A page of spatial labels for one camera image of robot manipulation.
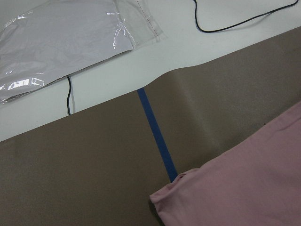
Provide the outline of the pink Snoopy t-shirt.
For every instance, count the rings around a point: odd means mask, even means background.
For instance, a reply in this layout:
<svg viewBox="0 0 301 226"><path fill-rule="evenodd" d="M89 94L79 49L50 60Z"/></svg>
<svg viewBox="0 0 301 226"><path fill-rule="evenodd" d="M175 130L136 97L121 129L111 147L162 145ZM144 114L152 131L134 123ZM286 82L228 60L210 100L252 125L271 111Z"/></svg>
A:
<svg viewBox="0 0 301 226"><path fill-rule="evenodd" d="M150 196L166 226L298 226L301 105Z"/></svg>

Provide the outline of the clear plastic bag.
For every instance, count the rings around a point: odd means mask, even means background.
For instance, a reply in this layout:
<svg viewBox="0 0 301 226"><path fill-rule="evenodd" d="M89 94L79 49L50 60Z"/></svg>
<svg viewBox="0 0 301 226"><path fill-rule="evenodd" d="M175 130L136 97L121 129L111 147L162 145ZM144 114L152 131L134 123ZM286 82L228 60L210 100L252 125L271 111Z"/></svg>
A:
<svg viewBox="0 0 301 226"><path fill-rule="evenodd" d="M0 31L0 101L157 42L162 33L144 0L49 0Z"/></svg>

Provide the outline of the brown paper table mat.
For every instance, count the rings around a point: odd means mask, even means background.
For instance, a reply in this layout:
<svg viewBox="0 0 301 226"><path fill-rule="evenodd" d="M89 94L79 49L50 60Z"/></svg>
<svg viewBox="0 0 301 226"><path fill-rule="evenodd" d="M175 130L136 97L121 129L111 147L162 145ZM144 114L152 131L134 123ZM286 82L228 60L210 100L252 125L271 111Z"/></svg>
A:
<svg viewBox="0 0 301 226"><path fill-rule="evenodd" d="M150 196L301 104L301 30L0 144L3 226L165 226Z"/></svg>

